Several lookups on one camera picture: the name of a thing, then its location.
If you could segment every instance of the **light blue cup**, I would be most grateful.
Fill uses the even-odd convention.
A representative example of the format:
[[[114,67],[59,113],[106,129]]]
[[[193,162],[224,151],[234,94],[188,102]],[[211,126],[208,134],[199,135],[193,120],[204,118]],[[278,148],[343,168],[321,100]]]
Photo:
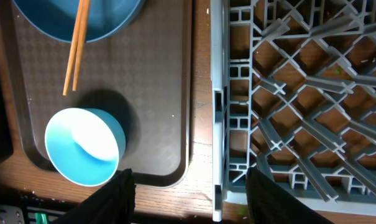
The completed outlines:
[[[45,147],[62,176],[78,185],[94,187],[116,172],[126,150],[126,137],[109,113],[68,108],[48,122]]]

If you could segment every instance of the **dish rack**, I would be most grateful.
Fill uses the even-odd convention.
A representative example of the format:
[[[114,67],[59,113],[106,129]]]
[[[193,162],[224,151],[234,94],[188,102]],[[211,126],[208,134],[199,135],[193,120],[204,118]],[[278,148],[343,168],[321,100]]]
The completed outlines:
[[[211,0],[211,79],[214,221],[249,167],[376,216],[376,0]]]

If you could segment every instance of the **pair of chopsticks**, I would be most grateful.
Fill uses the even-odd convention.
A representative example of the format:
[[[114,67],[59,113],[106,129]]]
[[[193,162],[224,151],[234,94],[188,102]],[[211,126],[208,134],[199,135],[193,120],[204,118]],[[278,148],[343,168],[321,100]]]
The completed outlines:
[[[83,57],[83,47],[86,40],[87,23],[89,15],[89,5],[91,0],[80,0],[78,4],[75,29],[73,30],[73,37],[71,39],[71,47],[69,53],[68,68],[66,70],[65,85],[63,86],[63,96],[68,93],[69,82],[71,78],[71,70],[73,63],[75,64],[75,75],[73,77],[73,91],[76,91],[78,74],[80,72],[81,59]]]

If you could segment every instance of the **blue bowl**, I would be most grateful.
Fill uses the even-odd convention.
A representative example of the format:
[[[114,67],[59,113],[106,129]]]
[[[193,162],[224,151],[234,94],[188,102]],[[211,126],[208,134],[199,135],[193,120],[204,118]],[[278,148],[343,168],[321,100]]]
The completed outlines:
[[[38,30],[71,42],[79,0],[14,0],[20,12]],[[111,35],[130,23],[145,0],[91,0],[86,42]]]

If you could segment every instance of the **wooden table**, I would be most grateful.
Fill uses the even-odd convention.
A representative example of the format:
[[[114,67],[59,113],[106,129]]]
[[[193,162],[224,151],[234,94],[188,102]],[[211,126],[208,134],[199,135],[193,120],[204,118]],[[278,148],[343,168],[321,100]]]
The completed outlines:
[[[210,80],[210,15],[209,0],[195,0],[193,8],[193,65],[192,65],[192,144],[193,158],[185,179],[175,187],[156,189],[137,186],[136,208],[142,213],[173,218],[212,215],[212,104]],[[0,47],[0,78],[7,117],[14,144],[14,155],[0,165],[0,186],[32,192],[38,197],[81,202],[98,188],[75,185],[60,174],[36,168],[25,157],[19,140],[14,104],[7,77],[7,66]],[[224,204],[224,220],[247,222],[239,215],[243,205]],[[320,212],[335,223],[376,223],[376,217]]]

